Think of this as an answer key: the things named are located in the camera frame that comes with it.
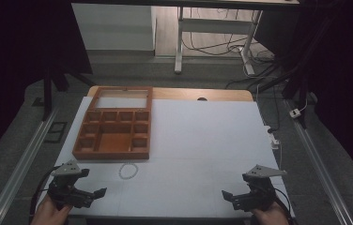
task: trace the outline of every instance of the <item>wooden floor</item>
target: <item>wooden floor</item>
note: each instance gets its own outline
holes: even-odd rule
[[[177,47],[178,8],[155,7],[155,10],[157,18],[156,56],[175,56]],[[251,10],[185,7],[183,14],[184,18],[250,21],[253,12]],[[246,36],[185,32],[183,33],[182,38],[186,46],[191,49],[222,44],[217,47],[202,49],[202,51],[207,53],[190,50],[186,46],[183,46],[183,56],[240,57],[238,49],[234,49],[233,52],[228,52],[228,46],[243,45]],[[266,49],[259,43],[256,43],[255,40],[253,41],[251,50],[254,55],[259,52],[265,54],[271,53],[263,52]]]

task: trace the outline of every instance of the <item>gray carpet floor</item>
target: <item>gray carpet floor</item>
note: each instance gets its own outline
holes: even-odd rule
[[[169,58],[98,56],[91,57],[91,63],[94,75],[87,75],[87,78],[98,85],[224,89],[231,81],[245,78],[242,63],[238,59],[184,58],[181,75],[174,74],[174,61]],[[254,66],[256,71],[264,68],[263,65]],[[67,78],[70,84],[68,92],[59,93],[54,90],[54,100],[61,102],[54,123],[65,125],[65,132],[62,136],[51,133],[46,135],[2,224],[28,223],[30,200],[38,181],[53,167],[80,102],[89,90],[87,85],[75,78],[69,75]],[[228,88],[247,89],[251,81],[233,83]],[[283,151],[281,155],[281,151],[276,150],[274,155],[279,163],[282,162],[282,168],[288,171],[284,182],[297,222],[299,225],[340,224],[294,127],[294,122],[288,116],[286,100],[281,96],[283,85],[282,83],[259,95],[255,93],[255,85],[251,86],[250,90],[259,102],[258,107],[266,124],[273,128],[279,127],[275,131],[275,136],[281,141]],[[42,82],[33,83],[26,89],[24,105],[0,141],[0,193],[40,123],[43,108],[37,101],[42,98]],[[315,102],[310,100],[306,108],[307,131],[353,216],[353,161],[327,128],[319,122],[314,113],[314,106]]]

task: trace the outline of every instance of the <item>wooden box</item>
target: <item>wooden box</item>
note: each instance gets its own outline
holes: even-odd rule
[[[77,159],[148,159],[152,95],[152,87],[99,87],[72,154]]]

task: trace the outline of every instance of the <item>desk leg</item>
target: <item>desk leg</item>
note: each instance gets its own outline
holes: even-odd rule
[[[182,72],[182,24],[183,24],[183,7],[179,8],[179,16],[177,20],[177,44],[176,44],[176,67],[175,74]]]
[[[247,34],[246,43],[244,44],[244,48],[240,49],[240,55],[243,59],[244,67],[246,68],[247,74],[254,75],[253,66],[250,62],[250,58],[248,52],[250,50],[250,45],[253,41],[253,35],[255,34],[256,26],[258,25],[259,18],[261,17],[262,11],[256,10],[253,12],[253,23],[250,26],[249,33]]]

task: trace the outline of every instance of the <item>white ring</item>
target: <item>white ring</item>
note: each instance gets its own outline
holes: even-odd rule
[[[126,165],[131,165],[131,166],[133,166],[133,167],[135,168],[135,172],[133,173],[133,175],[131,175],[131,176],[123,176],[123,175],[121,174],[121,171],[123,170],[123,168],[124,168]],[[123,179],[123,180],[130,180],[132,177],[134,177],[134,176],[138,173],[138,171],[139,171],[138,166],[135,165],[135,163],[126,162],[126,163],[124,163],[123,165],[121,165],[120,170],[118,170],[118,176],[119,176],[121,179]]]

